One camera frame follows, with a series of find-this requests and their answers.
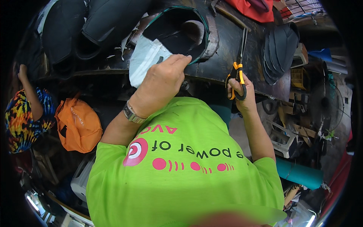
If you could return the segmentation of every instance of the dark wooden table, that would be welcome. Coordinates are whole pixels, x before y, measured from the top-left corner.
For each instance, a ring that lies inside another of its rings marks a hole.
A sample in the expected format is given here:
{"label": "dark wooden table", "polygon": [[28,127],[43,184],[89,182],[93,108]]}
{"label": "dark wooden table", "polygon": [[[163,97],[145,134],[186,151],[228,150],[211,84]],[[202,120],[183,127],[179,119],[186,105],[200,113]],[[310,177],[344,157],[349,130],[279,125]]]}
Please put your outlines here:
{"label": "dark wooden table", "polygon": [[[210,0],[171,0],[159,2],[156,11],[173,5],[184,5],[198,9],[201,13],[212,15],[209,9]],[[279,100],[288,101],[290,93],[290,72],[287,72],[275,85],[270,86],[266,83],[261,66],[261,48],[264,40],[264,32],[268,31],[267,27],[271,24],[258,24],[253,20],[243,16],[232,6],[225,2],[219,2],[219,5],[225,7],[229,12],[243,21],[251,32],[248,33],[245,53],[243,56],[244,73],[253,82],[255,92],[258,94],[272,96]],[[215,17],[216,26],[219,33],[219,48],[217,52],[205,62],[192,64],[186,67],[185,74],[203,80],[214,81],[220,84],[225,82],[226,76],[232,69],[232,63],[236,60],[238,46],[242,38],[242,29],[228,18],[217,13]],[[121,59],[121,51],[110,50],[106,55],[100,55],[95,59],[87,62],[79,62],[76,75],[88,74],[128,74],[130,57],[133,52],[133,46],[129,45]]]}

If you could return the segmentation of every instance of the metal watch band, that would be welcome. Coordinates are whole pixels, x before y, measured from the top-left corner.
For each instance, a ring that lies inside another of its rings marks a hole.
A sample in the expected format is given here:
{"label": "metal watch band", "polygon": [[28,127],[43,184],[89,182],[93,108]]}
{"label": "metal watch band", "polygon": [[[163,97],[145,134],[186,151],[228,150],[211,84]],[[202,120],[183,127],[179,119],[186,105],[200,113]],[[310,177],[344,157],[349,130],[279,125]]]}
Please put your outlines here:
{"label": "metal watch band", "polygon": [[129,101],[126,102],[125,106],[123,107],[123,113],[125,114],[126,118],[129,121],[132,121],[137,124],[142,124],[146,121],[146,118],[138,117],[135,112],[132,110],[132,107],[129,105]]}

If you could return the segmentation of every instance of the person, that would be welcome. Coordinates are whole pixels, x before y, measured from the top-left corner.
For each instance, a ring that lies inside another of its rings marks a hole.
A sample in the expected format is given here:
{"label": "person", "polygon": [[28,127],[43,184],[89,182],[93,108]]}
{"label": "person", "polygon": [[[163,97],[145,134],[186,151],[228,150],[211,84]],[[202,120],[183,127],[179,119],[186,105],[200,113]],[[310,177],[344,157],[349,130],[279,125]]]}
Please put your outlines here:
{"label": "person", "polygon": [[[191,56],[177,54],[153,65],[129,108],[106,128],[86,188],[96,227],[255,226],[271,223],[265,210],[282,212],[274,149],[257,113],[252,82],[243,75],[247,96],[236,104],[253,163],[206,103],[174,97],[190,61]],[[235,79],[229,95],[232,88],[243,92]],[[129,120],[130,111],[146,121]]]}
{"label": "person", "polygon": [[23,88],[15,93],[5,110],[6,136],[10,153],[13,154],[29,149],[56,122],[56,109],[51,95],[45,89],[34,89],[26,73],[27,67],[21,64],[17,77]]}

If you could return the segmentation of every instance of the right hand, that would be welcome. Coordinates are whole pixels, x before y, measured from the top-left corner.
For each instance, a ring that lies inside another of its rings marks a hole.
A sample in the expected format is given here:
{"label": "right hand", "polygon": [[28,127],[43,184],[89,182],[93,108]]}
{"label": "right hand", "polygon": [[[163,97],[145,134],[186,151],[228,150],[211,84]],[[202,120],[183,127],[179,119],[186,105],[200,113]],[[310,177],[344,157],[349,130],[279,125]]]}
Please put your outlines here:
{"label": "right hand", "polygon": [[25,80],[28,79],[28,76],[27,76],[27,71],[28,71],[28,68],[26,67],[26,65],[24,64],[21,64],[20,65],[20,69],[19,69],[19,73],[18,73],[18,78],[19,80],[23,83]]}
{"label": "right hand", "polygon": [[184,81],[184,69],[191,60],[192,56],[173,54],[165,61],[153,65],[129,100],[135,114],[147,118],[166,106],[179,92]]}
{"label": "right hand", "polygon": [[[254,87],[253,83],[247,78],[247,76],[243,73],[243,80],[246,85],[246,98],[243,101],[240,101],[236,98],[237,109],[243,114],[244,112],[249,112],[251,110],[257,110],[256,100],[254,97]],[[242,85],[236,81],[236,79],[230,79],[227,84],[228,89],[228,97],[232,96],[232,88],[238,92],[240,96],[243,95]]]}

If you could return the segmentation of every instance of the orange bag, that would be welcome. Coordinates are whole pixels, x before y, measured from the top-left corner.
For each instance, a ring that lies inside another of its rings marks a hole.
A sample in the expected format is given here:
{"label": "orange bag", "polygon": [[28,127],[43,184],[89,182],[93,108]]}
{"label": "orange bag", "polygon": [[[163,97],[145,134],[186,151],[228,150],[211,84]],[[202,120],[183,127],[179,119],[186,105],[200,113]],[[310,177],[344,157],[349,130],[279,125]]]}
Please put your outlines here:
{"label": "orange bag", "polygon": [[87,153],[100,141],[102,128],[96,112],[84,101],[67,98],[56,110],[59,139],[67,151]]}

